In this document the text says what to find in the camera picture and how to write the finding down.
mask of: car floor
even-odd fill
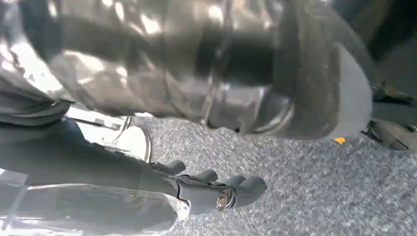
[[[152,139],[151,161],[182,160],[188,174],[265,178],[244,208],[190,216],[169,236],[417,235],[417,155],[368,138],[295,142],[241,137],[179,119],[136,118]]]

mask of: carpeted floor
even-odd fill
[[[358,135],[333,141],[244,138],[178,119],[138,118],[152,158],[180,159],[188,173],[215,169],[265,178],[256,204],[192,216],[171,236],[417,235],[417,155],[381,148]]]

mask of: yellow object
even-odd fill
[[[338,142],[340,145],[342,145],[342,144],[344,144],[345,142],[346,142],[346,139],[344,139],[344,138],[337,138],[337,139],[334,139],[336,142]]]
[[[388,85],[385,87],[385,94],[388,96],[395,96],[395,95],[402,94],[402,92],[396,87]]]

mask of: gray carpet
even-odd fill
[[[256,204],[191,216],[171,236],[417,235],[417,155],[381,148],[358,135],[293,142],[206,130],[177,119],[139,118],[151,134],[153,160],[265,178]]]

